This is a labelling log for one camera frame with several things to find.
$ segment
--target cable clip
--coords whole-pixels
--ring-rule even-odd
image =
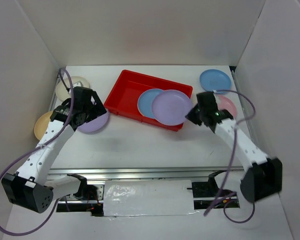
[[[47,148],[47,149],[52,149],[52,147],[45,145],[44,143],[38,143],[38,146],[43,149],[43,148]]]

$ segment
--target wire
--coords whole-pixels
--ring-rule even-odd
[[[86,200],[86,209],[88,210],[88,207],[89,207],[89,197],[90,197],[90,194],[88,193],[88,198]]]
[[[66,118],[66,121],[63,125],[63,127],[61,128],[61,130],[53,137],[51,138],[50,140],[48,140],[47,142],[44,143],[44,145],[48,145],[50,144],[51,142],[53,142],[57,137],[60,136],[60,134],[65,130],[66,126],[69,124],[70,120],[71,120],[71,115],[72,115],[72,112],[73,112],[73,109],[74,109],[74,101],[75,101],[75,97],[74,97],[74,89],[73,89],[73,84],[72,84],[72,80],[71,80],[71,77],[70,77],[70,74],[68,73],[68,71],[65,69],[65,68],[60,68],[59,71],[58,71],[58,74],[61,76],[61,70],[63,70],[65,72],[65,74],[67,75],[68,77],[68,80],[69,80],[69,83],[70,83],[70,89],[71,89],[71,102],[70,102],[70,110],[69,110],[69,114]],[[25,154],[23,154],[22,156],[18,157],[16,160],[14,160],[12,163],[10,163],[3,171],[2,173],[0,173],[0,180],[4,177],[4,175],[6,174],[6,172],[8,172],[8,170],[13,166],[15,165],[16,163],[20,162],[22,159],[28,157],[29,155],[33,154],[34,152],[40,150],[41,147],[40,146],[37,146],[36,148],[34,148],[33,150],[31,151],[28,151],[26,152]],[[46,223],[47,221],[50,219],[51,215],[53,214],[56,206],[58,204],[58,201],[55,201],[55,204],[54,204],[54,207],[53,209],[51,210],[49,216],[46,218],[46,220],[41,224],[39,225],[38,227],[36,227],[35,229],[31,230],[31,231],[27,231],[27,232],[21,232],[21,233],[16,233],[16,232],[11,232],[11,231],[7,231],[5,230],[1,225],[0,225],[0,231],[3,232],[4,234],[7,234],[7,235],[10,235],[10,236],[25,236],[25,235],[29,235],[29,234],[32,234],[34,233],[35,231],[39,230],[40,228],[42,228]]]
[[[70,208],[69,208],[69,204],[68,204],[67,196],[64,196],[64,202],[65,202],[65,207],[66,207],[66,210],[67,210],[68,212],[70,212]]]
[[[235,153],[236,153],[236,147],[237,147],[237,138],[238,138],[238,134],[237,134],[237,127],[240,123],[244,122],[244,121],[248,121],[248,120],[251,120],[255,115],[256,115],[256,108],[255,108],[255,105],[251,102],[251,100],[245,96],[244,94],[240,93],[240,92],[237,92],[237,91],[234,91],[234,90],[218,90],[218,92],[231,92],[231,93],[235,93],[235,94],[238,94],[239,96],[245,98],[251,105],[252,107],[252,110],[253,110],[253,113],[250,115],[250,116],[247,116],[247,117],[244,117],[240,120],[238,120],[236,123],[235,123],[235,127],[234,127],[234,140],[233,140],[233,148],[232,148],[232,153],[231,153],[231,157],[230,157],[230,161],[229,161],[229,164],[228,164],[228,167],[226,169],[226,172],[225,172],[225,176],[224,176],[224,179],[221,183],[221,186],[218,190],[218,192],[216,193],[215,195],[215,198],[214,200],[210,203],[209,207],[204,211],[203,215],[206,217],[209,212],[211,211],[211,209],[214,208],[214,206],[219,202],[219,197],[223,191],[223,188],[225,187],[225,184],[226,184],[226,181],[228,179],[228,176],[229,176],[229,173],[230,173],[230,170],[231,170],[231,166],[234,162],[234,159],[235,159]]]
[[[96,202],[97,202],[98,206],[100,206],[99,199],[98,199],[98,197],[96,196],[96,194],[95,194],[95,193],[93,193],[92,191],[91,191],[90,193],[92,193],[92,194],[93,194],[93,196],[94,196],[94,198],[95,198],[95,200],[96,200]]]
[[[231,222],[235,223],[235,224],[245,224],[245,223],[249,222],[249,221],[252,219],[252,217],[254,216],[255,211],[256,211],[255,203],[252,203],[252,212],[251,212],[251,215],[250,215],[246,220],[243,220],[243,221],[236,221],[236,220],[231,219],[231,218],[228,216],[228,214],[226,213],[226,208],[227,208],[228,204],[233,203],[233,202],[235,202],[235,201],[236,201],[236,200],[234,200],[234,199],[229,200],[229,201],[224,205],[224,207],[223,207],[223,213],[224,213],[225,217],[226,217],[227,219],[229,219]]]
[[[65,83],[65,80],[64,80],[64,77],[62,76],[61,72],[59,72],[59,76],[60,76],[61,82],[63,83],[65,89],[69,92],[70,88],[67,87],[67,85]]]

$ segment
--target white box enclosure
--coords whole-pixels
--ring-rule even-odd
[[[262,201],[248,227],[221,211],[124,219],[58,213],[20,239],[300,240],[300,0],[0,0],[0,172],[36,145],[33,127],[50,107],[59,67],[74,74],[115,65],[144,65],[156,77],[164,65],[236,66],[236,88],[257,109],[252,140],[283,163],[282,193]],[[102,72],[96,78],[106,78]],[[28,231],[46,216],[12,206],[0,186],[3,227]],[[13,237],[0,232],[0,239]]]

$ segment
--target yellow plate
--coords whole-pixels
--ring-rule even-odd
[[[38,140],[41,140],[44,136],[48,124],[50,122],[50,117],[52,115],[53,111],[48,111],[45,114],[43,114],[35,123],[34,125],[34,135]]]
[[[82,83],[82,86],[85,87],[85,88],[89,88],[89,82],[81,77],[81,76],[71,76],[71,81],[72,81],[72,84],[76,84],[77,82],[81,82]],[[70,88],[70,84],[69,84],[69,80],[68,78],[64,78],[64,82],[65,82],[65,85]],[[70,98],[71,96],[69,95],[68,91],[66,90],[64,84],[62,83],[62,81],[60,81],[58,83],[58,85],[56,86],[55,88],[55,95],[57,96],[58,99],[60,99],[60,101],[64,101],[68,98]]]

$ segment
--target pink plate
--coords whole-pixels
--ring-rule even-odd
[[[234,119],[237,117],[237,108],[229,98],[221,95],[216,95],[215,100],[216,103],[218,104],[219,110],[223,110],[223,109],[228,110]]]

